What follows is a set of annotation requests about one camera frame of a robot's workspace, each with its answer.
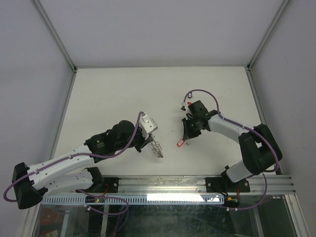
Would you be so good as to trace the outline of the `metal disc with key rings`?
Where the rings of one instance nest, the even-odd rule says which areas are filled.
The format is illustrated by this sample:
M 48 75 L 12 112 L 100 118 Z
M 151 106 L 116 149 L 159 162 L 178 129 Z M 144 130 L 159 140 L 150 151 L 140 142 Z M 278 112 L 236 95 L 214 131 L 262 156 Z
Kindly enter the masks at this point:
M 157 142 L 154 138 L 150 142 L 152 147 L 152 151 L 154 152 L 157 158 L 163 158 L 162 148 L 159 142 Z

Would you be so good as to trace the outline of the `red key tag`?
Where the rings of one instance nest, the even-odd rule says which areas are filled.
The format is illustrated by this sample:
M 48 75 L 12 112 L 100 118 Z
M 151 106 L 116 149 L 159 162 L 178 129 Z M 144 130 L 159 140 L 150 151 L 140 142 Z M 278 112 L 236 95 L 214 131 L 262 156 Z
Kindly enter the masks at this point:
M 177 146 L 177 147 L 181 147 L 181 146 L 183 146 L 184 144 L 185 144 L 185 141 L 181 139 L 180 141 L 177 142 L 176 146 Z

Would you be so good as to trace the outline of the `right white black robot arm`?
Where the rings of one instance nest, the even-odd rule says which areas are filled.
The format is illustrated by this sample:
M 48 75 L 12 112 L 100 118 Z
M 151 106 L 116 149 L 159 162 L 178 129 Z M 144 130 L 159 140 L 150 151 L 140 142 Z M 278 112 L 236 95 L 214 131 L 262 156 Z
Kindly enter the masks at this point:
M 251 128 L 239 125 L 224 118 L 217 110 L 208 111 L 201 101 L 189 103 L 187 109 L 189 113 L 182 119 L 184 134 L 178 147 L 200 136 L 203 130 L 224 135 L 240 147 L 242 160 L 231 167 L 226 166 L 220 178 L 206 183 L 211 192 L 225 196 L 237 192 L 248 177 L 265 172 L 282 159 L 282 152 L 265 124 Z

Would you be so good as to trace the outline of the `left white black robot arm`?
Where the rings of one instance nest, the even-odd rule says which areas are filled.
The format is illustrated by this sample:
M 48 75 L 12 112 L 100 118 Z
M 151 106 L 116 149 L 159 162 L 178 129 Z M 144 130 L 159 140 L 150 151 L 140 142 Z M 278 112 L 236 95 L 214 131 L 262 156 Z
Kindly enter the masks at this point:
M 153 140 L 152 133 L 157 128 L 151 118 L 137 124 L 122 120 L 66 155 L 36 165 L 15 165 L 12 184 L 18 208 L 31 208 L 67 189 L 100 191 L 104 181 L 95 164 L 117 157 L 128 148 L 141 152 Z

